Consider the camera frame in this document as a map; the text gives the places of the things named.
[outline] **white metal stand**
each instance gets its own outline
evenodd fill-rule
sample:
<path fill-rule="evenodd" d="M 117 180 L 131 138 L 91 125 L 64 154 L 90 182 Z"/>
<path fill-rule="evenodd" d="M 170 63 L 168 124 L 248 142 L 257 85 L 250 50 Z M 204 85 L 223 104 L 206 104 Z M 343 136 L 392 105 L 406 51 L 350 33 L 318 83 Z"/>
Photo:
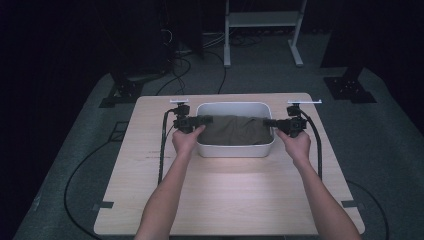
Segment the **white metal stand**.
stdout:
<path fill-rule="evenodd" d="M 302 0 L 299 11 L 285 12 L 237 12 L 230 13 L 230 0 L 226 2 L 225 9 L 225 44 L 224 66 L 231 66 L 230 56 L 230 28 L 232 27 L 279 27 L 294 26 L 293 39 L 288 40 L 290 50 L 297 67 L 303 66 L 303 61 L 297 50 L 296 43 L 305 14 L 307 0 Z"/>

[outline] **human hand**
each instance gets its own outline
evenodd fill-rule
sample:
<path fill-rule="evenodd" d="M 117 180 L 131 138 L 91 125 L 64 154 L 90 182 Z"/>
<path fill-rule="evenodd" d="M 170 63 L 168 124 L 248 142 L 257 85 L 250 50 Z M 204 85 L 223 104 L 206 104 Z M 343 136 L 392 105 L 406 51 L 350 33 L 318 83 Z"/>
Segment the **human hand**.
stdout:
<path fill-rule="evenodd" d="M 197 137 L 205 130 L 206 126 L 202 125 L 196 128 L 191 133 L 183 133 L 180 130 L 172 134 L 172 143 L 174 144 L 175 151 L 178 154 L 191 154 L 194 146 L 196 145 Z"/>
<path fill-rule="evenodd" d="M 305 164 L 309 164 L 309 149 L 311 147 L 311 139 L 309 135 L 302 131 L 295 138 L 291 138 L 284 132 L 276 130 L 277 135 L 283 140 L 286 152 L 293 159 L 294 165 L 299 169 Z"/>

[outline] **light wooden tabletop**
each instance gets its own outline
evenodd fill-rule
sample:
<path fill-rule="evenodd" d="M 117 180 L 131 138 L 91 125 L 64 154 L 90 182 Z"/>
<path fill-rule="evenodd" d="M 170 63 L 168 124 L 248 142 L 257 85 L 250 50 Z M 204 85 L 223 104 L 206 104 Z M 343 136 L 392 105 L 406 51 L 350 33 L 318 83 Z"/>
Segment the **light wooden tabletop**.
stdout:
<path fill-rule="evenodd" d="M 187 95 L 140 97 L 134 108 L 101 208 L 94 225 L 97 234 L 134 235 L 141 214 L 157 186 L 164 113 L 175 108 L 170 99 L 189 99 L 190 116 L 207 102 L 263 102 L 274 119 L 288 118 L 288 100 L 312 100 L 306 93 Z M 313 104 L 301 109 L 314 121 L 322 141 L 323 182 L 334 198 L 352 195 Z M 169 115 L 168 129 L 175 119 Z M 317 170 L 315 136 L 310 159 Z M 175 150 L 165 147 L 164 175 Z M 365 226 L 356 207 L 345 208 L 361 233 Z M 291 158 L 276 137 L 264 158 L 203 158 L 197 151 L 189 164 L 171 235 L 296 235 L 317 234 L 303 184 Z"/>

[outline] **gray carpet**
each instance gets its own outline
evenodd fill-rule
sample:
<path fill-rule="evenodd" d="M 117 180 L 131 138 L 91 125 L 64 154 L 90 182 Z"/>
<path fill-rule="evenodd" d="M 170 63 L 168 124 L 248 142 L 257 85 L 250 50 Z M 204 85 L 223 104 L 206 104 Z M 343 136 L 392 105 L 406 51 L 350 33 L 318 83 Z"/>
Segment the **gray carpet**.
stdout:
<path fill-rule="evenodd" d="M 263 37 L 247 48 L 231 49 L 232 66 L 226 70 L 222 94 L 306 92 L 322 99 L 317 106 L 327 135 L 365 223 L 363 239 L 385 239 L 385 220 L 390 239 L 422 239 L 424 235 L 424 138 L 387 91 L 384 82 L 365 69 L 359 81 L 377 103 L 352 104 L 333 100 L 323 78 L 341 76 L 344 68 L 321 69 L 329 35 L 300 35 L 298 48 L 304 67 L 294 65 L 288 36 Z M 222 46 L 208 51 L 222 56 Z M 213 54 L 204 59 L 190 55 L 189 72 L 182 77 L 186 95 L 216 94 L 224 77 L 222 62 Z M 187 62 L 175 61 L 175 71 L 184 72 Z M 172 74 L 145 84 L 142 95 L 155 95 Z M 113 81 L 101 78 L 80 112 L 62 146 L 32 208 L 15 239 L 90 239 L 69 219 L 64 191 L 74 169 L 96 148 L 108 141 L 119 121 L 129 121 L 134 104 L 99 108 Z M 181 94 L 174 81 L 159 95 Z M 120 142 L 110 142 L 79 167 L 69 183 L 68 207 L 75 221 L 93 232 L 97 208 L 103 199 Z M 383 217 L 378 201 L 385 213 Z M 132 239 L 132 236 L 100 236 L 102 239 Z M 175 237 L 174 239 L 224 239 L 223 237 Z M 235 237 L 234 239 L 319 239 L 317 236 Z"/>

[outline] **finger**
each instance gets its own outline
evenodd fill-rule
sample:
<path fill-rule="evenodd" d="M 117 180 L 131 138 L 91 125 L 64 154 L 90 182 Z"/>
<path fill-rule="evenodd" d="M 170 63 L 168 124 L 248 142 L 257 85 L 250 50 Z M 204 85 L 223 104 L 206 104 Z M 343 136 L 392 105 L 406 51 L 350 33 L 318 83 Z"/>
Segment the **finger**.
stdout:
<path fill-rule="evenodd" d="M 302 135 L 308 135 L 307 133 L 305 133 L 305 131 L 301 131 L 297 136 L 299 137 L 299 136 L 302 136 Z"/>
<path fill-rule="evenodd" d="M 180 134 L 180 133 L 183 133 L 183 132 L 181 132 L 180 130 L 176 129 L 172 135 L 175 136 L 175 135 Z"/>
<path fill-rule="evenodd" d="M 205 125 L 201 125 L 200 127 L 196 128 L 196 130 L 193 131 L 193 134 L 196 136 L 199 136 L 200 133 L 203 132 L 203 130 L 205 130 L 206 126 Z"/>
<path fill-rule="evenodd" d="M 283 131 L 281 131 L 280 129 L 277 129 L 276 133 L 281 138 L 281 140 L 283 140 L 283 142 L 286 141 L 286 139 L 289 138 L 289 136 L 286 133 L 284 133 Z"/>

